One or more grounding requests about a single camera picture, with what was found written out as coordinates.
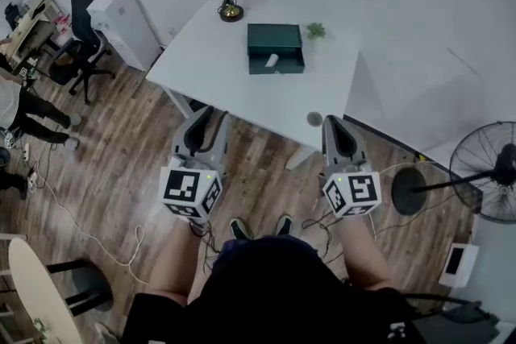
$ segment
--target gray round object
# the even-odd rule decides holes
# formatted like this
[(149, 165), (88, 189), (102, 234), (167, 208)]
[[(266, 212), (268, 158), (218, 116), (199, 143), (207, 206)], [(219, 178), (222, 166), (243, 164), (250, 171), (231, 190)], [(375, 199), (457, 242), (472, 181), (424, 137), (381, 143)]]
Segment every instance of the gray round object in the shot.
[(321, 126), (323, 124), (323, 117), (319, 112), (310, 112), (306, 116), (306, 121), (310, 126)]
[(10, 152), (4, 147), (0, 147), (0, 168), (5, 168), (10, 162)]

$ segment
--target black office chair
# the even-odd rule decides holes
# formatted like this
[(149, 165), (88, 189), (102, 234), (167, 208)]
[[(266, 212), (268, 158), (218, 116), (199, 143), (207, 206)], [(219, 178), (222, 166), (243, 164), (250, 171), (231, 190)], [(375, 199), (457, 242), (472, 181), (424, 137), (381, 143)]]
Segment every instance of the black office chair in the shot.
[(88, 100), (89, 79), (94, 75), (110, 75), (111, 79), (115, 78), (115, 74), (110, 70), (97, 68), (97, 62), (110, 51), (106, 50), (106, 41), (99, 36), (91, 27), (91, 16), (87, 11), (87, 7), (93, 0), (71, 0), (72, 2), (72, 32), (78, 39), (70, 39), (55, 54), (54, 60), (59, 59), (64, 53), (73, 58), (72, 66), (81, 71), (78, 79), (70, 88), (71, 95), (76, 94), (75, 88), (81, 82), (84, 82), (84, 102), (90, 105)]

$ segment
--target wooden floor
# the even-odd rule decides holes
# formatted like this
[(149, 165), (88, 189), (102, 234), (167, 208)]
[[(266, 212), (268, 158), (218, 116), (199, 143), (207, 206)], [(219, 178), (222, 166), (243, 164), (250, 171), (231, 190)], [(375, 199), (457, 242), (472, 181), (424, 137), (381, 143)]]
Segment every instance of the wooden floor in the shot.
[[(144, 80), (144, 73), (126, 68), (117, 59), (112, 57), (105, 62), (116, 70), (117, 79), (96, 80), (92, 95), (97, 97), (92, 106), (85, 106), (81, 94), (71, 97), (66, 89), (51, 81), (36, 84), (37, 92), (58, 108), (84, 117), (84, 122), (73, 131), (81, 140), (77, 152), (58, 147), (50, 153), (48, 167), (49, 145), (34, 139), (28, 141), (32, 159), (39, 148), (40, 172), (45, 175), (48, 168), (48, 182), (60, 203), (70, 209), (85, 232), (100, 238), (116, 259), (123, 263), (130, 259), (135, 249), (135, 227), (144, 226), (145, 240), (132, 271), (147, 280), (174, 221), (174, 216), (156, 203), (156, 191), (160, 167), (169, 161), (173, 133), (183, 117), (159, 87)], [(412, 155), (401, 148), (366, 131), (362, 133), (377, 171), (413, 162)], [(320, 218), (326, 211), (323, 201), (316, 202), (316, 176), (323, 168), (324, 159), (320, 154), (313, 155), (294, 171), (286, 171), (285, 163), (297, 148), (298, 145), (288, 139), (234, 119), (226, 163), (228, 181), (223, 199), (210, 218), (217, 247), (229, 238), (228, 222), (233, 217), (245, 218), (252, 232), (261, 236), (273, 231), (283, 213), (290, 213), (296, 220), (295, 234), (323, 254), (327, 234), (317, 226), (302, 231), (301, 222)], [(27, 169), (19, 155), (13, 155), (9, 170), (25, 173)], [(429, 164), (420, 168), (429, 182), (446, 178)], [(396, 171), (392, 168), (382, 175), (385, 202), (372, 215), (378, 232), (409, 221), (399, 216), (390, 204), (390, 185)], [(450, 189), (435, 191), (429, 196), (427, 206), (452, 194)], [(457, 197), (451, 197), (409, 226), (381, 231), (377, 245), (393, 268), (400, 289), (447, 293), (437, 281), (448, 248), (452, 241), (466, 242), (471, 225), (472, 215)], [(127, 267), (110, 259), (95, 240), (74, 227), (72, 218), (58, 206), (48, 189), (38, 190), (25, 202), (19, 201), (14, 189), (0, 193), (0, 231), (27, 234), (28, 242), (45, 263), (82, 256), (93, 260), (114, 288), (114, 307), (108, 313), (90, 311), (81, 315), (76, 318), (77, 324), (88, 343), (96, 342), (95, 321), (102, 321), (119, 333), (123, 330), (132, 298), (144, 286), (131, 277)], [(204, 248), (199, 253), (192, 298), (199, 294), (206, 280), (202, 270)], [(324, 261), (332, 260), (340, 252), (337, 242), (332, 241)], [(3, 267), (7, 267), (6, 242), (0, 245), (0, 268)], [(346, 276), (342, 257), (329, 267), (339, 278)], [(57, 274), (56, 284), (64, 296), (73, 292), (66, 277)], [(28, 329), (30, 321), (23, 315), (15, 293), (3, 294), (0, 300), (8, 300), (10, 306), (18, 310), (20, 323)]]

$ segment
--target electric fan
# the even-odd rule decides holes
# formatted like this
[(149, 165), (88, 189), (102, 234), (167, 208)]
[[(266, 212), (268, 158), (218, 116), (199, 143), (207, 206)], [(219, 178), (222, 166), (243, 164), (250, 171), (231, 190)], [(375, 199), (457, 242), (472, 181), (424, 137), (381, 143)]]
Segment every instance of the electric fan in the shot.
[(495, 122), (466, 136), (453, 151), (450, 181), (426, 186), (416, 168), (403, 168), (393, 180), (394, 207), (402, 215), (417, 213), (427, 192), (452, 186), (477, 215), (516, 224), (516, 122)]

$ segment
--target dark green drawer box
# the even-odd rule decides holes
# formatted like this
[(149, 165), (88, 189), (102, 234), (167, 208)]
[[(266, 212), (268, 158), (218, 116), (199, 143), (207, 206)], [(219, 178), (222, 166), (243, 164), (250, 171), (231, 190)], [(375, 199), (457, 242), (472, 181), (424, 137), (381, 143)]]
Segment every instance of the dark green drawer box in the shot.
[[(248, 24), (249, 73), (303, 73), (302, 46), (299, 25)], [(278, 61), (267, 68), (265, 64), (273, 53)]]

